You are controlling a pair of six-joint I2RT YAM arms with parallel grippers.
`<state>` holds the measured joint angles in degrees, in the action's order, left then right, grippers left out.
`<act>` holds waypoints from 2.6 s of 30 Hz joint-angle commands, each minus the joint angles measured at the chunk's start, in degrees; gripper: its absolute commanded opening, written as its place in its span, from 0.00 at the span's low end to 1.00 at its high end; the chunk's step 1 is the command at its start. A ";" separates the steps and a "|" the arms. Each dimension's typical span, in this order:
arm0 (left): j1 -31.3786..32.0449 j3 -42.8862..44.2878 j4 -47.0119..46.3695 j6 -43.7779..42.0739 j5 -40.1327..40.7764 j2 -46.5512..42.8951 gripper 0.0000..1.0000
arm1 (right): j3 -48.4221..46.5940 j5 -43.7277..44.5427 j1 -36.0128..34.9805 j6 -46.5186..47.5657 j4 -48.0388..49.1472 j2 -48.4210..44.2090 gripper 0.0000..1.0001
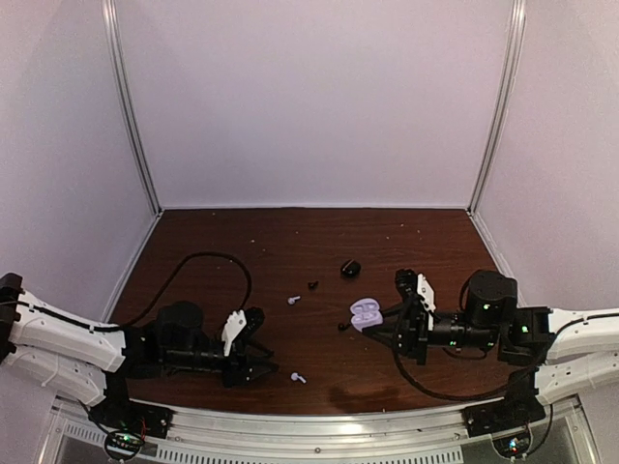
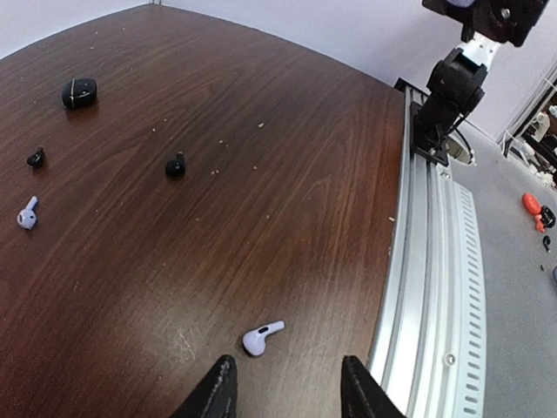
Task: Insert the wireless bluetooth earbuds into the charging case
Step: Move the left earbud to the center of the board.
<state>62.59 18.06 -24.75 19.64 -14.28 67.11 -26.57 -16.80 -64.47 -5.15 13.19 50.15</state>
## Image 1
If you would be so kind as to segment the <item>lilac earbud charging case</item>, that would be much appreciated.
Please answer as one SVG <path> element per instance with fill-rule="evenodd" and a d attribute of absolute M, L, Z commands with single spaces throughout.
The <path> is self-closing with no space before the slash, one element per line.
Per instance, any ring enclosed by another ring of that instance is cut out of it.
<path fill-rule="evenodd" d="M 363 298 L 350 306 L 351 325 L 358 331 L 379 326 L 383 323 L 380 304 L 376 299 Z"/>

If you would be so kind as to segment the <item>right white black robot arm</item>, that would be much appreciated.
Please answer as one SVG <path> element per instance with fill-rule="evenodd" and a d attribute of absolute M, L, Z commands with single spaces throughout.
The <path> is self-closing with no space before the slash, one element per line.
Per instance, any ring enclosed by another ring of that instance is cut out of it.
<path fill-rule="evenodd" d="M 477 271 L 463 284 L 458 312 L 440 312 L 427 278 L 397 271 L 400 304 L 382 309 L 373 299 L 350 307 L 351 325 L 387 346 L 402 368 L 419 365 L 429 348 L 495 352 L 515 368 L 506 384 L 469 396 L 438 393 L 402 377 L 435 399 L 461 401 L 469 436 L 494 434 L 541 421 L 554 402 L 618 380 L 618 311 L 520 307 L 517 282 L 495 271 Z"/>

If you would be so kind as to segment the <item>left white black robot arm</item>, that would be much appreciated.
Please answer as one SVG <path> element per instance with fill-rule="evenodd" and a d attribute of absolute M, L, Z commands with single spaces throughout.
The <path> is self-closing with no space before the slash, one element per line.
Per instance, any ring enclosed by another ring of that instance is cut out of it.
<path fill-rule="evenodd" d="M 212 338 L 202 330 L 202 309 L 177 302 L 142 327 L 97 323 L 44 303 L 8 273 L 1 278 L 1 363 L 80 401 L 94 423 L 163 438 L 172 411 L 132 401 L 128 380 L 216 373 L 232 388 L 275 373 L 272 351 L 252 338 L 264 320 L 258 307 L 235 310 Z"/>

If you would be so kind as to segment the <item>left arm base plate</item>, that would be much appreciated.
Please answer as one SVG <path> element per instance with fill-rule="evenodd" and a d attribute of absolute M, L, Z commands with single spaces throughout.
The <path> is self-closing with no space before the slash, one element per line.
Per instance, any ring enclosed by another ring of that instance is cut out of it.
<path fill-rule="evenodd" d="M 165 407 L 130 402 L 123 407 L 103 404 L 88 408 L 90 418 L 104 427 L 166 439 L 173 412 Z"/>

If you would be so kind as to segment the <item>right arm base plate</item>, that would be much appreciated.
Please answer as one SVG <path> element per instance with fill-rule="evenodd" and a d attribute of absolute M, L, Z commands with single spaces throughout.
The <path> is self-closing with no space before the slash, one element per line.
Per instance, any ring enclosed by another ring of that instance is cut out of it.
<path fill-rule="evenodd" d="M 466 407 L 463 420 L 470 438 L 523 427 L 545 418 L 545 408 L 535 402 L 505 400 Z"/>

